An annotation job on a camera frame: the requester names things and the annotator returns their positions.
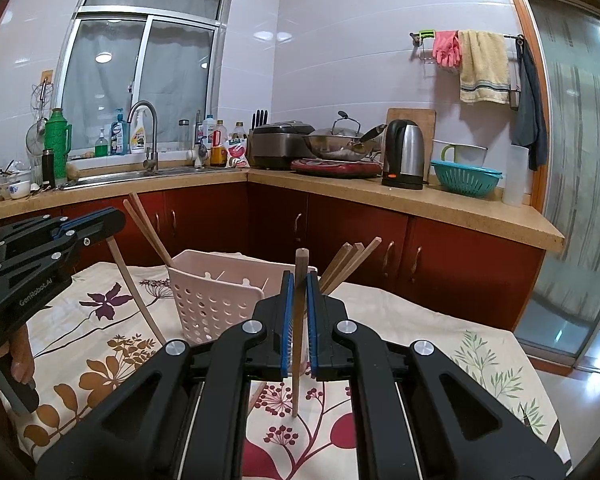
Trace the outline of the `wooden chopstick crossing rightward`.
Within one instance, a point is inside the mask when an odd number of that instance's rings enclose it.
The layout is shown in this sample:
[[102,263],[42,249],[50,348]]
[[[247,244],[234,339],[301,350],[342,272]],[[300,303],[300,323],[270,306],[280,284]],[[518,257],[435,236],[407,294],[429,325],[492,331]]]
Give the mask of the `wooden chopstick crossing rightward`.
[[155,249],[162,262],[169,268],[172,268],[173,260],[152,226],[138,195],[131,193],[128,198],[123,200],[123,206],[140,232],[148,240],[149,245]]

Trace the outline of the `wooden chopstick pile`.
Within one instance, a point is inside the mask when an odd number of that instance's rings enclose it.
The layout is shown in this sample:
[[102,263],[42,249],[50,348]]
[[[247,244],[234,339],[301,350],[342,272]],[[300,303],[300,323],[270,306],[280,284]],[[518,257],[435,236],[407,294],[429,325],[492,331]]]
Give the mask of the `wooden chopstick pile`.
[[126,287],[129,289],[129,292],[131,293],[134,299],[137,309],[140,311],[140,314],[142,315],[148,327],[150,328],[151,333],[153,333],[157,340],[160,342],[160,344],[164,346],[166,344],[166,338],[164,338],[162,331],[160,330],[151,313],[149,312],[148,307],[144,303],[142,296],[140,296],[140,292],[135,286],[131,273],[125,264],[125,261],[121,255],[116,240],[113,236],[110,236],[106,239],[106,242],[111,252],[111,255],[114,257],[114,263],[116,264],[120,274],[122,275],[123,281],[125,282]]

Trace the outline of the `long crossing wooden chopstick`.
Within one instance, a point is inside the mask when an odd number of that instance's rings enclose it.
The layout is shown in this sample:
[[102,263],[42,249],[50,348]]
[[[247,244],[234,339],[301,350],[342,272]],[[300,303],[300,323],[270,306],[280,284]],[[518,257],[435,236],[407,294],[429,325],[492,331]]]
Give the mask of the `long crossing wooden chopstick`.
[[291,359],[291,416],[298,416],[299,385],[302,360],[303,319],[306,308],[306,274],[308,274],[309,251],[296,250],[294,263],[294,303],[292,304],[292,359]]

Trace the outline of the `black small thermos bottle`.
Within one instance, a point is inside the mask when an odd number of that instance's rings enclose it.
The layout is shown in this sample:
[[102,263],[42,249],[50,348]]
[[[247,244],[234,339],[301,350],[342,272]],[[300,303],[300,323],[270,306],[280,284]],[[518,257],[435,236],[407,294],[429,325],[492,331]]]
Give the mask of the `black small thermos bottle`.
[[56,186],[55,183],[55,159],[54,151],[50,148],[44,150],[41,158],[42,162],[42,187],[50,190]]

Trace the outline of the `blue dish soap bottle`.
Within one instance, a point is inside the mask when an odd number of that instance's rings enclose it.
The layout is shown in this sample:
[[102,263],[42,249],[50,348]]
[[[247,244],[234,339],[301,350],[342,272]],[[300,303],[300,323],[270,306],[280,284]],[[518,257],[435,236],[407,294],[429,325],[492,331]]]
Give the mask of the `blue dish soap bottle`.
[[116,119],[110,126],[110,154],[125,155],[129,147],[129,124],[125,120],[124,110],[116,110]]

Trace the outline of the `pink perforated utensil basket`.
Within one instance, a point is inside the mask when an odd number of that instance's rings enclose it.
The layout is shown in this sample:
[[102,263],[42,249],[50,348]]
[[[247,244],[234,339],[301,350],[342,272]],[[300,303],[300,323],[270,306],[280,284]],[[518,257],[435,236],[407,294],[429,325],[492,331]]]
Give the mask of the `pink perforated utensil basket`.
[[[294,265],[186,250],[168,268],[193,369],[235,382],[291,377]],[[301,373],[308,370],[306,336]]]

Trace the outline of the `sliding glass door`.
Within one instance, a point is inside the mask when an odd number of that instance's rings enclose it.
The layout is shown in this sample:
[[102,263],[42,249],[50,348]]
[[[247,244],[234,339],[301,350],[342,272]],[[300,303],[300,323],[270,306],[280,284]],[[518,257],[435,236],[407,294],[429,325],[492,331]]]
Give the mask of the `sliding glass door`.
[[547,128],[531,203],[564,236],[544,259],[516,335],[537,359],[600,373],[600,3],[513,3]]

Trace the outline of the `black rice cooker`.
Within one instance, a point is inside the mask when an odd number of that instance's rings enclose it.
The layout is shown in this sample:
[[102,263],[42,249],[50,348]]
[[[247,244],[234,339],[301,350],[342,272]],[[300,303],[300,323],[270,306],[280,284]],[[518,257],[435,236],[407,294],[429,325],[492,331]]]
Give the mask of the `black rice cooker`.
[[285,170],[294,160],[313,158],[304,139],[314,131],[313,126],[298,120],[273,122],[254,128],[248,138],[250,166]]

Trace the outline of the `black knife block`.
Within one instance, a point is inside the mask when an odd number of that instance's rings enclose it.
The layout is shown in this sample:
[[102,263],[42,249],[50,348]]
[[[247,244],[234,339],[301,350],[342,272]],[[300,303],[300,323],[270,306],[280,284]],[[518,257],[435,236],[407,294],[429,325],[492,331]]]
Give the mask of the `black knife block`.
[[268,110],[256,110],[251,118],[251,130],[262,127],[268,123]]

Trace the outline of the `translucent plastic cup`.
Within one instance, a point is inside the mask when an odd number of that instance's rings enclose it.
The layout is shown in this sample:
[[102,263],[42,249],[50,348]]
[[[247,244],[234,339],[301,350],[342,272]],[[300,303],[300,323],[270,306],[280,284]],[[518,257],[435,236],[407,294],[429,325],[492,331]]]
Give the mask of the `translucent plastic cup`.
[[504,204],[519,207],[526,194],[529,150],[511,145],[507,152],[505,185],[502,196]]

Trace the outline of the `red induction cooker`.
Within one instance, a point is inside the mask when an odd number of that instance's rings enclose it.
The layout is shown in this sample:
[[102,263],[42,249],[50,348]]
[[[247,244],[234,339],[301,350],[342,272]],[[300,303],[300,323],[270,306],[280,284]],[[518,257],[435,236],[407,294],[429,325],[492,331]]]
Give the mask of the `red induction cooker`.
[[290,169],[298,174],[325,178],[374,178],[381,174],[381,166],[377,162],[345,162],[344,160],[327,160],[304,158],[294,160]]

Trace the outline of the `steel wok with lid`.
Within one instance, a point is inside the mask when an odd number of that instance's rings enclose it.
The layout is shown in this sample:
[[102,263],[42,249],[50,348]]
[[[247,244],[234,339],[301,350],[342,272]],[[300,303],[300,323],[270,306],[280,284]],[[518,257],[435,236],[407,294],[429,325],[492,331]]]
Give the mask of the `steel wok with lid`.
[[344,110],[329,128],[315,130],[304,137],[306,147],[317,158],[336,162],[371,160],[379,152],[379,138],[387,128],[380,124],[366,132],[361,123]]

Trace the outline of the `dark grey hanging cloth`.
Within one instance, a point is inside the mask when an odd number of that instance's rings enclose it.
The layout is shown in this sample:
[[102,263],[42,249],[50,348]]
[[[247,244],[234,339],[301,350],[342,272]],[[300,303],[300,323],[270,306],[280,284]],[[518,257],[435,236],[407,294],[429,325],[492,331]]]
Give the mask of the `dark grey hanging cloth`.
[[528,41],[522,35],[516,38],[516,53],[520,96],[512,142],[529,151],[528,168],[536,171],[547,163],[548,155],[540,78]]

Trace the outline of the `pink rubber glove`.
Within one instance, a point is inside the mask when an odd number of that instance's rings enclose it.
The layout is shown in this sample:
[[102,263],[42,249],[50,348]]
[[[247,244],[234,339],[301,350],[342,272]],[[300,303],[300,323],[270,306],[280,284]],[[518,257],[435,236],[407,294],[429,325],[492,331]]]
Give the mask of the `pink rubber glove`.
[[462,62],[457,30],[437,30],[434,33],[432,57],[443,68],[459,68]]

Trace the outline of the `yellow striped towel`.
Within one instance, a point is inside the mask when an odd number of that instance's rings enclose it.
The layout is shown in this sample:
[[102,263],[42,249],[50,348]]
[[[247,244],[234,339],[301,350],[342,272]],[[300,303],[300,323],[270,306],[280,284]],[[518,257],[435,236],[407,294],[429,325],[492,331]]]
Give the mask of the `yellow striped towel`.
[[509,104],[509,59],[496,32],[460,30],[460,100],[466,104]]

